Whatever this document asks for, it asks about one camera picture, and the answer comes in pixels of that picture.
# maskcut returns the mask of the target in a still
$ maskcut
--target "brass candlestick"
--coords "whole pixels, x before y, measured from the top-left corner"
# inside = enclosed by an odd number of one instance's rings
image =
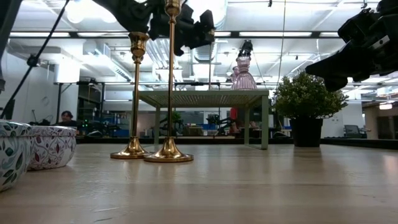
[[[129,144],[122,151],[111,153],[112,159],[142,159],[149,154],[141,147],[137,137],[139,65],[145,54],[145,46],[149,37],[141,32],[131,32],[129,38],[131,41],[132,59],[134,64],[136,64],[134,94],[132,96],[131,137]]]
[[[174,28],[175,18],[180,14],[181,11],[181,0],[165,0],[165,11],[170,16],[170,55],[169,55],[169,105],[167,108],[168,120],[167,120],[167,138],[164,139],[163,147],[149,155],[145,156],[144,160],[147,162],[187,162],[193,160],[193,155],[181,153],[172,137],[172,123],[173,123],[173,110],[172,110],[172,92],[173,92],[173,56],[174,56]]]

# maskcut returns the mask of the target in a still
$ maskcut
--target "black plant pot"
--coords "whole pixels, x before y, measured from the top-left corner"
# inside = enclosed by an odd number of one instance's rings
[[[291,119],[294,146],[319,147],[321,141],[323,119],[297,118]]]

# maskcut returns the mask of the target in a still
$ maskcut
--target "table leg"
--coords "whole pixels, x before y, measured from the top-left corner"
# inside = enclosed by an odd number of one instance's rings
[[[268,149],[268,109],[269,109],[269,103],[268,103],[268,96],[263,96],[261,99],[261,149]]]
[[[250,108],[244,109],[244,144],[249,144]]]
[[[157,146],[159,144],[159,129],[160,129],[160,107],[156,106],[155,112],[155,130],[154,130],[154,145]]]

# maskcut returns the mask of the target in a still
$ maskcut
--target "man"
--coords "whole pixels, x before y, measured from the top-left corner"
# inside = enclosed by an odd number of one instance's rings
[[[77,122],[72,120],[73,115],[70,111],[64,111],[61,114],[62,122],[58,123],[59,126],[64,127],[77,127]]]

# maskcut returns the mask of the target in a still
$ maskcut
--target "pink glass vase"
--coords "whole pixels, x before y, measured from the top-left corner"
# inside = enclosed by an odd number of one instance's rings
[[[234,89],[235,83],[236,83],[236,77],[239,75],[239,69],[238,66],[235,66],[234,68],[232,68],[232,75],[231,75],[231,81],[232,81],[232,86],[231,89]]]
[[[256,81],[249,73],[250,60],[247,56],[236,59],[239,73],[233,81],[232,90],[257,90]]]

